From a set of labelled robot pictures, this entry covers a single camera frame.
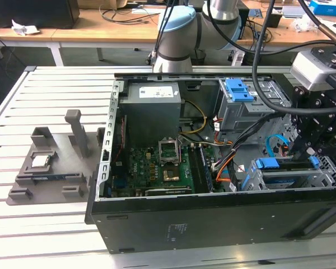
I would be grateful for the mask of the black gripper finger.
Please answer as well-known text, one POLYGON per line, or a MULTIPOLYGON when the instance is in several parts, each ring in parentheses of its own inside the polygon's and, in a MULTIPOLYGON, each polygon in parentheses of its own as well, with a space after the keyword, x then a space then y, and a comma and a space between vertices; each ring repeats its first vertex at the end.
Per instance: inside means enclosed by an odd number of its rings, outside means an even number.
POLYGON ((320 123, 312 133, 312 147, 322 155, 336 155, 336 115, 318 116, 320 123))
MULTIPOLYGON (((293 91, 292 103, 294 108, 324 108, 324 92, 310 92, 302 86, 297 86, 293 91)), ((294 115, 292 117, 297 132, 292 144, 292 153, 295 160, 305 160, 310 155, 318 154, 312 147, 312 133, 320 124, 316 119, 318 116, 323 115, 294 115)))

